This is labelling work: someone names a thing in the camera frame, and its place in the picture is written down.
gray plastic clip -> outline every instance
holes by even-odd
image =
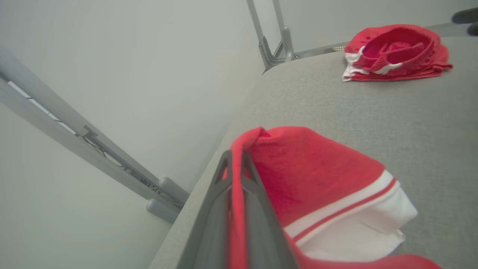
[[[180,201],[183,205],[186,204],[186,201],[189,198],[189,193],[183,190],[183,188],[179,187],[179,185],[172,181],[169,177],[160,179],[158,187],[160,187],[169,196]]]
[[[176,212],[171,207],[168,207],[165,204],[158,202],[156,199],[151,199],[148,201],[148,203],[146,204],[146,211],[158,216],[161,219],[164,219],[171,224],[176,221],[179,215],[179,212]]]

folded towel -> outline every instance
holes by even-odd
[[[343,81],[393,81],[440,76],[451,69],[435,32],[417,25],[366,28],[344,48]]]
[[[404,240],[399,228],[417,214],[380,162],[304,127],[256,128],[231,150],[230,268],[247,268],[243,151],[251,155],[301,268],[439,268],[416,256],[380,259]]]

gray fabric surface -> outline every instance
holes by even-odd
[[[450,37],[455,68],[436,78],[341,82],[343,52],[305,58],[263,75],[232,121],[151,269],[175,268],[219,157],[257,126],[307,126],[381,161],[419,215],[396,253],[443,268],[478,267],[478,38]]]

white stripe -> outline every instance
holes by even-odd
[[[365,69],[353,67],[353,64],[360,59],[360,56],[362,56],[364,49],[365,46],[362,46],[359,49],[358,53],[345,53],[345,59],[347,60],[347,68],[345,68],[345,72],[342,75],[343,82],[351,81],[355,73],[362,73],[365,75],[369,74],[369,72]]]
[[[300,247],[301,245],[307,243],[307,241],[309,241],[311,238],[313,238],[314,236],[316,236],[318,233],[322,232],[323,230],[325,230],[326,228],[328,228],[330,225],[340,221],[340,220],[343,220],[359,211],[362,211],[368,207],[371,207],[372,205],[375,205],[377,203],[380,203],[386,199],[388,199],[389,197],[391,197],[394,193],[396,193],[399,189],[401,189],[400,187],[400,183],[397,181],[395,182],[395,184],[393,185],[393,187],[387,192],[385,193],[384,195],[374,199],[374,200],[371,200],[365,204],[362,204],[358,207],[355,207],[341,215],[338,215],[337,217],[335,218],[332,218],[330,220],[328,220],[327,222],[323,223],[322,225],[318,226],[317,228],[315,228],[314,230],[310,231],[307,235],[305,235],[304,237],[302,237],[301,239],[299,239],[296,244]]]
[[[330,261],[368,262],[387,256],[405,240],[399,229],[417,216],[417,210],[398,184],[373,203],[312,231],[305,243],[297,243],[300,250]]]
[[[290,235],[290,237],[295,237],[298,234],[300,234],[302,231],[316,224],[322,219],[348,206],[351,206],[363,199],[366,199],[376,194],[377,192],[380,192],[381,190],[386,188],[392,180],[393,180],[393,176],[387,170],[384,170],[382,175],[377,180],[375,180],[372,184],[366,186],[365,188],[347,197],[344,197],[336,202],[328,204],[325,207],[319,208],[303,216],[300,219],[297,219],[296,221],[294,221],[293,223],[285,227],[284,230],[286,231],[288,235]]]
[[[380,75],[385,75],[388,73],[388,71],[392,70],[392,69],[397,69],[399,67],[402,66],[402,63],[398,63],[398,64],[388,64],[384,67],[382,67],[380,70],[377,70],[375,71],[374,73],[375,74],[380,74]]]

red fabric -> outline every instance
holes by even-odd
[[[441,44],[435,32],[417,25],[395,24],[366,28],[345,46],[346,53],[359,53],[365,46],[355,68],[369,74],[355,73],[353,80],[390,81],[440,76],[443,70],[451,69],[448,50]],[[386,74],[375,74],[388,64],[402,63]]]
[[[304,127],[256,128],[231,146],[232,209],[229,268],[246,269],[244,198],[240,182],[242,152],[247,151],[261,177],[282,226],[335,202],[376,180],[384,166],[351,148]],[[372,263],[336,263],[305,256],[287,236],[302,269],[436,269],[416,256],[384,258]]]

